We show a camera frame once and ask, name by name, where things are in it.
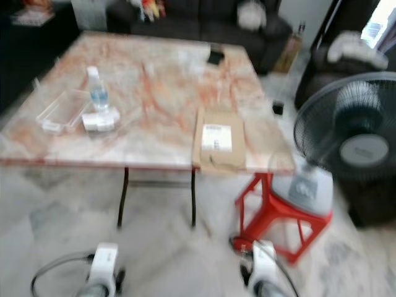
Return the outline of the clear plastic water bottle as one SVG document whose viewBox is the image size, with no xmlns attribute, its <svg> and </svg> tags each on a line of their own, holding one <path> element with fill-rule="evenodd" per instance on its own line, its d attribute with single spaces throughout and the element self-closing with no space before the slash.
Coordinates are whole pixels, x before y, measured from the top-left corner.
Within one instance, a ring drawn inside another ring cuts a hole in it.
<svg viewBox="0 0 396 297">
<path fill-rule="evenodd" d="M 110 99 L 97 67 L 87 67 L 88 92 L 91 102 L 96 111 L 107 111 L 110 107 Z"/>
</svg>

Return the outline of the red plastic stool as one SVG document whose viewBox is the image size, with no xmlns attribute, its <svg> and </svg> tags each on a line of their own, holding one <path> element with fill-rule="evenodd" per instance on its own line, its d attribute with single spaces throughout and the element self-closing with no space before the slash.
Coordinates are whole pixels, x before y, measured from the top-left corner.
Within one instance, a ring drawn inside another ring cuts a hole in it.
<svg viewBox="0 0 396 297">
<path fill-rule="evenodd" d="M 275 252 L 288 265 L 296 266 L 333 220 L 333 195 L 320 196 L 319 210 L 300 207 L 288 201 L 286 195 L 277 194 L 273 182 L 273 173 L 255 173 L 238 196 L 235 206 L 239 211 L 239 235 L 230 238 L 230 246 L 238 252 L 249 252 L 254 241 L 265 239 L 266 234 L 278 223 L 295 226 L 299 247 L 294 250 L 286 245 L 275 244 Z M 261 204 L 257 212 L 246 216 L 246 200 L 252 194 L 260 195 Z"/>
</svg>

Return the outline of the grey Totoro plush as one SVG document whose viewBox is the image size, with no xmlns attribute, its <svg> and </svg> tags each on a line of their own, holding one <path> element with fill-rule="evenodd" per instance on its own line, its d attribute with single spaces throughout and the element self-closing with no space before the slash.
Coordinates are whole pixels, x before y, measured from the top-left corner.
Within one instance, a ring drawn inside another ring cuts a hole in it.
<svg viewBox="0 0 396 297">
<path fill-rule="evenodd" d="M 260 0 L 241 0 L 237 6 L 237 23 L 240 28 L 258 31 L 266 27 L 267 14 Z"/>
</svg>

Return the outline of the white lace side table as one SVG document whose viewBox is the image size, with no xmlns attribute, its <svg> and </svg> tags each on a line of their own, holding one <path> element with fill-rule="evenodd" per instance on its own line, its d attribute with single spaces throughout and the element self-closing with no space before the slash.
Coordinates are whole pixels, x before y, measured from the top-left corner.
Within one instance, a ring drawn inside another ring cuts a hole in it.
<svg viewBox="0 0 396 297">
<path fill-rule="evenodd" d="M 71 0 L 77 26 L 81 30 L 106 32 L 106 12 L 109 0 Z"/>
</svg>

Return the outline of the white round container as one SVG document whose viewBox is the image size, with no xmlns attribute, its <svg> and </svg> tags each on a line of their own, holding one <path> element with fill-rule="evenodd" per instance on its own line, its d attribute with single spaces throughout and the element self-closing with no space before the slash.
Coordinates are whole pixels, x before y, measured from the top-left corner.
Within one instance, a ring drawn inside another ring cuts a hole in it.
<svg viewBox="0 0 396 297">
<path fill-rule="evenodd" d="M 83 127 L 86 131 L 113 131 L 121 118 L 116 108 L 96 113 L 83 113 L 81 116 Z"/>
</svg>

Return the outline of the red and white booklet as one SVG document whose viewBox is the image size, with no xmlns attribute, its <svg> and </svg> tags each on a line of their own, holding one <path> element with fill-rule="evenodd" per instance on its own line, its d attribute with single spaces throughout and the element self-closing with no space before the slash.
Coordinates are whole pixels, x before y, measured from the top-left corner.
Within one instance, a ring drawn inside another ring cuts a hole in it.
<svg viewBox="0 0 396 297">
<path fill-rule="evenodd" d="M 21 9 L 11 17 L 14 25 L 40 27 L 56 15 L 51 9 Z"/>
</svg>

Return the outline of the red doll figurine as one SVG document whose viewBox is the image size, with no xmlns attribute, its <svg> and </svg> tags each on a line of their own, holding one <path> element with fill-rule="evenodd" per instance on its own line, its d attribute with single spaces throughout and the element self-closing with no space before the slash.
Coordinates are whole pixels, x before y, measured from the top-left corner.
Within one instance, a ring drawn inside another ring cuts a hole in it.
<svg viewBox="0 0 396 297">
<path fill-rule="evenodd" d="M 22 3 L 29 9 L 40 9 L 41 11 L 48 11 L 52 9 L 52 0 L 22 0 Z"/>
</svg>

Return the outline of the dark grey sofa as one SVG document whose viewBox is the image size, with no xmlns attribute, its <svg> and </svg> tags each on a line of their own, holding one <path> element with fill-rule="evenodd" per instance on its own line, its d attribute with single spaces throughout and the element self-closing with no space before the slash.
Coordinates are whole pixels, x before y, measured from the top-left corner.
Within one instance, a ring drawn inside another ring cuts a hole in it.
<svg viewBox="0 0 396 297">
<path fill-rule="evenodd" d="M 164 17 L 142 20 L 141 8 L 131 0 L 113 0 L 105 9 L 109 32 L 226 43 L 245 48 L 258 74 L 268 74 L 280 59 L 293 32 L 278 14 L 281 0 L 260 0 L 266 24 L 257 30 L 238 25 L 237 9 L 243 0 L 162 0 Z"/>
</svg>

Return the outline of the black metal table leg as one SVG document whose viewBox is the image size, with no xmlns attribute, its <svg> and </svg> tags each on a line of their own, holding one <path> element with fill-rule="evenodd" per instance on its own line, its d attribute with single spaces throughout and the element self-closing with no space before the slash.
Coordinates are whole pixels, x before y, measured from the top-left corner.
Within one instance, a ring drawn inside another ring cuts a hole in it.
<svg viewBox="0 0 396 297">
<path fill-rule="evenodd" d="M 191 170 L 190 190 L 191 190 L 191 228 L 195 229 L 196 227 L 196 168 L 192 168 Z"/>
<path fill-rule="evenodd" d="M 129 168 L 125 167 L 121 198 L 119 199 L 119 209 L 118 209 L 118 213 L 117 213 L 117 223 L 116 223 L 117 230 L 121 230 L 121 228 L 123 227 L 123 215 L 124 215 L 124 208 L 125 208 L 125 204 L 126 204 L 127 190 L 129 187 L 128 184 L 129 184 Z"/>
</svg>

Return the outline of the white cloth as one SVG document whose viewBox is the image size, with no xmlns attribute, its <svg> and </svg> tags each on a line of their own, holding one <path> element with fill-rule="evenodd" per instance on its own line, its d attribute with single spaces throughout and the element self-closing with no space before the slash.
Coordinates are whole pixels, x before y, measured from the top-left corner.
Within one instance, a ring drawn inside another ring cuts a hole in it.
<svg viewBox="0 0 396 297">
<path fill-rule="evenodd" d="M 342 31 L 329 45 L 326 61 L 339 62 L 342 58 L 365 62 L 377 70 L 385 70 L 389 60 L 385 54 L 371 48 L 361 37 L 360 32 Z"/>
</svg>

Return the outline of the cartoon boy plush doll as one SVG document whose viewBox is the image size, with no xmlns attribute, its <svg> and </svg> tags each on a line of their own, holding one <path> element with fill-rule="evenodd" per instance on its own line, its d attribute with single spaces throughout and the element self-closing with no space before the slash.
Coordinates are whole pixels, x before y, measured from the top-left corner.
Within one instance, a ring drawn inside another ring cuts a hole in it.
<svg viewBox="0 0 396 297">
<path fill-rule="evenodd" d="M 144 22 L 155 22 L 159 18 L 166 17 L 164 0 L 128 0 L 140 11 L 140 19 Z"/>
</svg>

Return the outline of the small black stand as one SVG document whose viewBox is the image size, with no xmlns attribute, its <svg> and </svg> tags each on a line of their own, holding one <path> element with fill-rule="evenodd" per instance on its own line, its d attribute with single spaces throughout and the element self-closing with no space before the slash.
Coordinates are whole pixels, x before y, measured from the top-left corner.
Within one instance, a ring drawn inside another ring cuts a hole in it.
<svg viewBox="0 0 396 297">
<path fill-rule="evenodd" d="M 218 67 L 221 62 L 225 59 L 225 51 L 221 45 L 210 45 L 209 56 L 207 57 L 207 63 Z"/>
</svg>

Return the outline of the flattened brown cardboard box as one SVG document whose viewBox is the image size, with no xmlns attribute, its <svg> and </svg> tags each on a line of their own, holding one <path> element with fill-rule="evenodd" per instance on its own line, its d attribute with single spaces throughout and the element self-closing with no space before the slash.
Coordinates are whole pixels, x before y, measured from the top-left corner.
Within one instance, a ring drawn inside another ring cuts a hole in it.
<svg viewBox="0 0 396 297">
<path fill-rule="evenodd" d="M 244 122 L 234 111 L 200 108 L 192 148 L 194 169 L 212 175 L 233 175 L 246 170 Z"/>
</svg>

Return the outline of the clear plastic tray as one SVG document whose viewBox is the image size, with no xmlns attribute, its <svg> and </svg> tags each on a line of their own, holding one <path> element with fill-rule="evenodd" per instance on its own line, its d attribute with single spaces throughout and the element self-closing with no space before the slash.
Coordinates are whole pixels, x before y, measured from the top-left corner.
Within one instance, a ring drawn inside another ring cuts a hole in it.
<svg viewBox="0 0 396 297">
<path fill-rule="evenodd" d="M 91 107 L 90 94 L 82 90 L 66 90 L 40 113 L 36 120 L 43 131 L 59 135 L 73 131 L 82 113 Z"/>
</svg>

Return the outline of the black TV cabinet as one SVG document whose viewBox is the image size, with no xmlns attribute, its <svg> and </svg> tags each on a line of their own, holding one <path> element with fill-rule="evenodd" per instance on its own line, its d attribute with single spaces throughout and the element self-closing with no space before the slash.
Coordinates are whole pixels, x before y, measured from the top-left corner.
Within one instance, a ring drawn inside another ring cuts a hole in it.
<svg viewBox="0 0 396 297">
<path fill-rule="evenodd" d="M 1 14 L 1 110 L 49 71 L 80 34 L 71 3 L 54 5 L 54 16 L 40 27 L 15 25 L 10 12 Z"/>
</svg>

